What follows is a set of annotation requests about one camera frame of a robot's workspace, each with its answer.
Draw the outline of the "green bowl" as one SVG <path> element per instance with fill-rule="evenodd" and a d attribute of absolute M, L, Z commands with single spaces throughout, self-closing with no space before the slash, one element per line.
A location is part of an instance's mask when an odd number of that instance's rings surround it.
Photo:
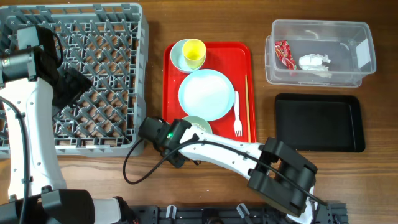
<path fill-rule="evenodd" d="M 194 125 L 194 126 L 195 126 L 195 124 L 201 124 L 202 126 L 206 126 L 209 129 L 209 131 L 208 132 L 205 131 L 205 132 L 210 133 L 210 134 L 213 133 L 213 130 L 212 130 L 210 124 L 201 117 L 186 116 L 183 118 L 183 120 L 188 121 L 189 123 L 191 123 L 191 125 Z"/>

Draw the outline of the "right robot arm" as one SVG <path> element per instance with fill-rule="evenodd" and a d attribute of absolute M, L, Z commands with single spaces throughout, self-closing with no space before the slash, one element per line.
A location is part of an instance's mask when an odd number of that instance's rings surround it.
<path fill-rule="evenodd" d="M 187 160 L 210 162 L 243 176 L 252 191 L 289 219 L 299 223 L 315 220 L 321 204 L 312 194 L 318 169 L 282 141 L 234 141 L 207 133 L 183 119 L 169 124 L 146 118 L 138 135 L 176 168 Z"/>

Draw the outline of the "rice and food scraps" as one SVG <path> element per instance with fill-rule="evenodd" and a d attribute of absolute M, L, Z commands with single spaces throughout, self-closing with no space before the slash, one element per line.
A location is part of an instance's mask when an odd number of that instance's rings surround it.
<path fill-rule="evenodd" d="M 209 131 L 209 129 L 206 126 L 202 126 L 201 124 L 195 124 L 195 126 L 197 126 L 198 128 L 200 128 L 203 131 L 206 131 L 206 132 Z"/>

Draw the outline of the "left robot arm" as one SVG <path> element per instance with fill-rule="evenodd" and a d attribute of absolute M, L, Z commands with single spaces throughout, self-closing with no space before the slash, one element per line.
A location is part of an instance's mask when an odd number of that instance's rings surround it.
<path fill-rule="evenodd" d="M 121 197 L 94 199 L 69 189 L 55 150 L 52 118 L 91 88 L 74 68 L 61 70 L 59 37 L 33 25 L 17 31 L 17 50 L 1 57 L 1 102 L 11 152 L 9 201 L 2 223 L 137 223 Z"/>

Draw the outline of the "white napkin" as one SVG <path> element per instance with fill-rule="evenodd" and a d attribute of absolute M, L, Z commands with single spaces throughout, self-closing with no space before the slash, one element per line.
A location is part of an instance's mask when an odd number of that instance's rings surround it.
<path fill-rule="evenodd" d="M 323 78 L 331 78 L 328 67 L 325 64 L 331 63 L 327 55 L 309 54 L 299 58 L 299 66 L 302 70 L 315 71 L 314 75 Z"/>

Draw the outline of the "red snack wrapper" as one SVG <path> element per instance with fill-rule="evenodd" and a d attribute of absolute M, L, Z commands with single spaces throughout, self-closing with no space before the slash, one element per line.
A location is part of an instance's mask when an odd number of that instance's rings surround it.
<path fill-rule="evenodd" d="M 289 70 L 296 70 L 297 65 L 293 59 L 290 45 L 287 40 L 280 40 L 275 42 L 275 54 L 280 62 L 287 67 Z"/>

